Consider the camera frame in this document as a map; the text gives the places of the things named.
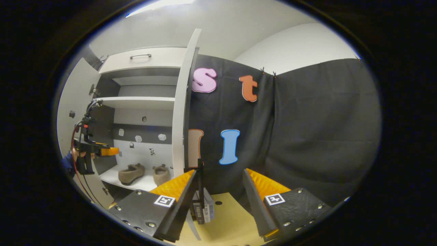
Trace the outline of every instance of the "ceiling light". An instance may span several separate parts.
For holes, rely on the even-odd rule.
[[[169,6],[169,5],[191,4],[193,2],[194,2],[194,0],[160,0],[160,1],[154,2],[152,4],[148,4],[147,6],[144,6],[140,9],[138,9],[137,11],[134,11],[134,12],[128,14],[126,16],[126,18],[133,16],[135,14],[142,13],[142,12],[147,11],[147,10],[153,10],[153,9],[157,9],[157,8]]]

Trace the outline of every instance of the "drawer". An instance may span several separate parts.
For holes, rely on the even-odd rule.
[[[180,68],[186,48],[163,47],[135,49],[109,56],[101,74],[137,68]]]

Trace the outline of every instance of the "blue letter i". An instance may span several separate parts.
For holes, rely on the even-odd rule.
[[[222,131],[222,138],[224,139],[223,158],[220,160],[220,164],[227,165],[238,161],[235,156],[235,150],[237,148],[237,138],[240,135],[239,130],[224,130]]]

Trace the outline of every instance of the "beige slipper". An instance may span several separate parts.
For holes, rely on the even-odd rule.
[[[128,165],[128,169],[118,171],[118,180],[123,185],[131,185],[135,179],[144,175],[146,168],[141,164]]]
[[[153,169],[153,181],[155,181],[157,186],[170,180],[170,172],[165,167],[165,164],[162,164],[160,167],[153,167]]]

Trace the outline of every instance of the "blue sleeve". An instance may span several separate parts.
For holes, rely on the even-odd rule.
[[[74,167],[73,167],[73,156],[70,152],[62,159],[62,166],[67,171],[67,173],[73,178],[74,177]]]

